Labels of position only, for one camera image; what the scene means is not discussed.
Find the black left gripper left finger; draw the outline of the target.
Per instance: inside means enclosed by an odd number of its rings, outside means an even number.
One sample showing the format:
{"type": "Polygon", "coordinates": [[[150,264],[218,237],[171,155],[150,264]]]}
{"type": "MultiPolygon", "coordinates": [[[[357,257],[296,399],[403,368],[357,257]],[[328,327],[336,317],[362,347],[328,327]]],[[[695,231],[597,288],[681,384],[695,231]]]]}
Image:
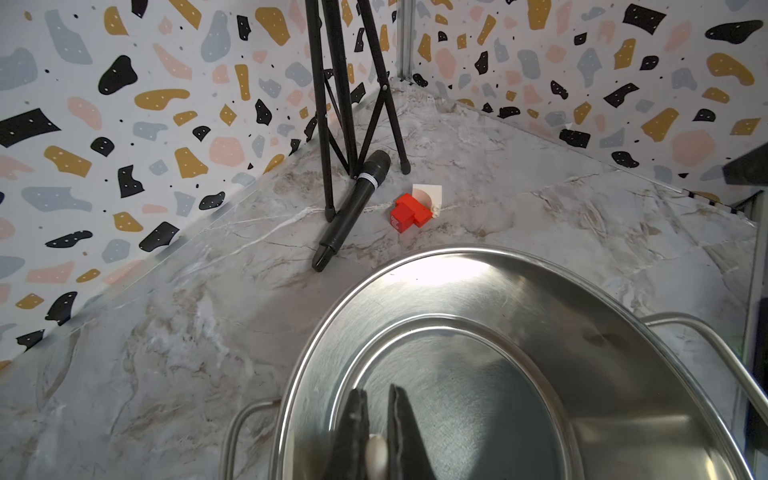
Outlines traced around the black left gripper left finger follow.
{"type": "Polygon", "coordinates": [[[366,447],[369,433],[367,394],[362,389],[353,389],[347,397],[337,425],[330,460],[323,478],[367,479],[366,447]]]}

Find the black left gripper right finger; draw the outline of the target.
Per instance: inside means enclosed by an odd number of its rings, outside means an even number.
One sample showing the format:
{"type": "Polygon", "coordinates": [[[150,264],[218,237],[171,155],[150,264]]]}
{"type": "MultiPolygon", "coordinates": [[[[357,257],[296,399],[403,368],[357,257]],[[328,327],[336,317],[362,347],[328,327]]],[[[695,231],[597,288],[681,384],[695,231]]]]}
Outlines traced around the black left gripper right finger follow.
{"type": "Polygon", "coordinates": [[[436,479],[407,392],[395,384],[389,389],[387,447],[389,479],[436,479]]]}

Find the stainless steel pot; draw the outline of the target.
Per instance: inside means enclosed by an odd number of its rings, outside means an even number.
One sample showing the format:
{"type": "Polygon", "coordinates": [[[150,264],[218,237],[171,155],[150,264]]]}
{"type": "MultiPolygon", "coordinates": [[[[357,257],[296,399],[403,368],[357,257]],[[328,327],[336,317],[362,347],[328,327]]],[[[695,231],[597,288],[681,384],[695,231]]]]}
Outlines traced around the stainless steel pot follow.
{"type": "Polygon", "coordinates": [[[234,475],[254,413],[277,409],[268,475],[324,479],[349,393],[387,440],[392,384],[411,402],[436,479],[750,479],[722,416],[655,328],[708,342],[760,417],[767,398],[729,345],[679,312],[637,317],[578,275],[514,250],[458,246],[391,262],[319,322],[284,394],[243,407],[224,438],[234,475]]]}

